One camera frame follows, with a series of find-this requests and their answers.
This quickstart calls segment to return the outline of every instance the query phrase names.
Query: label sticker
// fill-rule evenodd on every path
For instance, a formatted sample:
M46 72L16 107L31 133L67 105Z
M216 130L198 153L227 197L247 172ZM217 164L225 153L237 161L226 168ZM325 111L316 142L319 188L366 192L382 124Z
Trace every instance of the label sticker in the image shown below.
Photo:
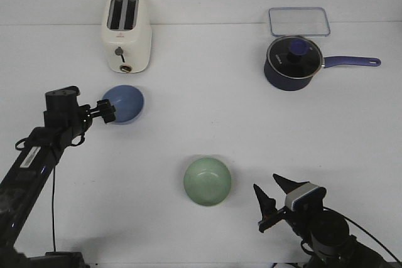
M28 155L25 157L23 163L21 163L20 168L29 168L39 151L40 147L32 147Z

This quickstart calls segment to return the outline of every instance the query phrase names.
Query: lid knob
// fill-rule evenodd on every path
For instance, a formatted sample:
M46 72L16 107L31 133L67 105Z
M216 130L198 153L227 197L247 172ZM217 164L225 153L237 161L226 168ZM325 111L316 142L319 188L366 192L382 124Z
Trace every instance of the lid knob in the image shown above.
M307 41L300 38L294 38L290 41L289 51L296 56L303 56L308 52L309 47L310 45Z

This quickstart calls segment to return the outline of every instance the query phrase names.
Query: green bowl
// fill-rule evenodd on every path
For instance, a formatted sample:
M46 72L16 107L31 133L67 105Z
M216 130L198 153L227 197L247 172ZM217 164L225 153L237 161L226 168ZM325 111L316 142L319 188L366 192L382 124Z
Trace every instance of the green bowl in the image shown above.
M218 159L204 157L190 164L184 174L184 189L195 203L212 206L222 202L231 191L232 177Z

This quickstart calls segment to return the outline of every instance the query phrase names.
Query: blue bowl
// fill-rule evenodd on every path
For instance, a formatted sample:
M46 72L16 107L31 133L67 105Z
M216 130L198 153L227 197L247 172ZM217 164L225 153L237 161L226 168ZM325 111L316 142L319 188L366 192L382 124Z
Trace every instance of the blue bowl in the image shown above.
M119 85L108 90L103 99L116 108L115 122L128 122L134 119L144 107L144 96L136 87Z

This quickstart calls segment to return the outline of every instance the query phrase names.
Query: black wire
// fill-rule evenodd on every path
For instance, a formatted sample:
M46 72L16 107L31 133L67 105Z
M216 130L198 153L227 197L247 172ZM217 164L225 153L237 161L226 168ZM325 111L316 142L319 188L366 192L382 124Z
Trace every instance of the black wire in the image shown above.
M83 133L83 134L81 134L80 141L79 141L78 143L76 143L76 144L71 143L70 146L72 146L72 147L78 147L80 144L83 144L84 141L85 141L85 134Z
M23 142L25 142L26 141L26 139L27 139L27 137L26 138L22 138L22 139L20 139L19 141L17 141L16 143L15 143L15 150L17 150L17 151L22 151L23 149L24 149L24 147L20 147L19 145L21 144L21 143L23 143Z
M53 188L52 188L52 237L53 251L56 252L56 234L55 234L55 183L56 183L56 167L53 168Z
M331 212L337 213L338 215L341 215L345 220L349 221L350 223L352 223L353 225L355 225L357 228L359 228L360 230L362 230L366 235L368 235L370 238L372 238L374 241L377 242L378 245L380 245L391 257L394 258L394 260L398 263L399 266L402 267L402 263L400 260L398 260L398 258L387 248L385 247L385 245L383 243L381 243L375 236L373 236L371 233L369 233L367 230L365 230L363 227L361 227L359 224L357 224L355 221L353 221L352 219L343 216L343 214L337 212L336 210L333 210L331 208L328 208L326 206L324 206L324 208L326 210L330 210Z

